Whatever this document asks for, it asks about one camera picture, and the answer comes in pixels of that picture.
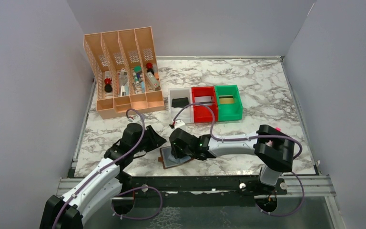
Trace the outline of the green plastic bin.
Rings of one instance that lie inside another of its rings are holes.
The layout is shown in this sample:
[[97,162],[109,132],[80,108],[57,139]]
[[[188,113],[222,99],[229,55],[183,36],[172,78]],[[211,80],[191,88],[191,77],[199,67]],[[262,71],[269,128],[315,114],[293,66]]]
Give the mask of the green plastic bin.
[[238,121],[243,117],[243,105],[237,85],[216,85],[218,121]]

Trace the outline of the orange desk organizer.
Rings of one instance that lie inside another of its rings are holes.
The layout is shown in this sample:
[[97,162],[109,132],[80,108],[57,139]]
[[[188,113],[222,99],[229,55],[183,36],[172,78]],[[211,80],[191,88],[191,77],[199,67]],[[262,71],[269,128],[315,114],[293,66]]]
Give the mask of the orange desk organizer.
[[[161,89],[154,91],[145,74],[159,81],[151,27],[85,34],[83,47],[97,86],[96,109],[102,119],[121,117],[129,108],[142,113],[165,109]],[[112,92],[104,79],[112,79]]]

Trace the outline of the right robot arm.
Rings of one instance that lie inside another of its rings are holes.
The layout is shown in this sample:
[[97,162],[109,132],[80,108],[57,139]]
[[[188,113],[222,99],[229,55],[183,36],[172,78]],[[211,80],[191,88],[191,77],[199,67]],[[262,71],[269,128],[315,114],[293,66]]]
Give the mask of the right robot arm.
[[295,139],[269,126],[261,125],[258,130],[242,135],[201,135],[196,137],[186,130],[176,128],[170,135],[172,155],[174,158],[190,157],[207,160],[225,155],[254,155],[264,162],[256,189],[268,194],[275,188],[279,177],[291,172],[295,146],[302,150],[302,145]]

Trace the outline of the red plastic bin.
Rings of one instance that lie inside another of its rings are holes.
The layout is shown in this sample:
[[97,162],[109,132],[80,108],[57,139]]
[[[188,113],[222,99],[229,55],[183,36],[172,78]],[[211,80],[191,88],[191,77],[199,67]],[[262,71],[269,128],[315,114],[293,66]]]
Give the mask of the red plastic bin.
[[[214,86],[192,87],[191,90],[192,90],[193,103],[195,103],[194,98],[198,96],[211,96],[213,98],[213,104],[206,106],[212,110],[214,114],[214,120],[218,121],[218,102],[216,98],[215,87]],[[194,105],[193,115],[194,115],[194,123],[212,122],[211,112],[204,106]]]

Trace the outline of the brown leather card holder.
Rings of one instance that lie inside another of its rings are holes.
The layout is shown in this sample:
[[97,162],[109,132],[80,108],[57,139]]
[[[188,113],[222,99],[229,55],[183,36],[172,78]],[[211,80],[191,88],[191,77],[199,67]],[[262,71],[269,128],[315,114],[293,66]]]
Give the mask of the brown leather card holder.
[[160,148],[160,157],[158,157],[158,162],[162,163],[164,169],[177,167],[192,160],[193,158],[189,156],[185,156],[183,158],[175,158],[172,155],[172,148],[170,146]]

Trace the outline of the white plastic bin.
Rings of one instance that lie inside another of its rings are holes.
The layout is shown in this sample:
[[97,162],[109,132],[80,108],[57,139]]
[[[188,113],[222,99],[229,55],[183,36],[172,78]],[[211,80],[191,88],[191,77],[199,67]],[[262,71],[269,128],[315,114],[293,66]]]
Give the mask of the white plastic bin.
[[[192,90],[191,87],[184,87],[184,88],[170,88],[168,90],[168,109],[170,112],[171,119],[173,120],[176,115],[183,109],[183,108],[172,108],[171,101],[173,98],[183,98],[188,97],[190,104],[192,101]],[[182,112],[178,115],[177,119],[181,119],[186,124],[194,123],[194,115],[193,115],[193,107],[189,106],[182,110]]]

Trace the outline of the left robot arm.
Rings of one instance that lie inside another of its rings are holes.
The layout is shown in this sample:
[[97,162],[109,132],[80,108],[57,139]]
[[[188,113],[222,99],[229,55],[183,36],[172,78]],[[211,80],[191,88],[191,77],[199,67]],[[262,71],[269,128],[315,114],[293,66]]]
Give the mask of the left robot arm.
[[43,211],[41,229],[82,229],[88,219],[112,197],[133,197],[131,176],[123,170],[138,152],[149,152],[166,143],[152,126],[130,123],[121,139],[104,154],[98,166],[61,197],[51,196]]

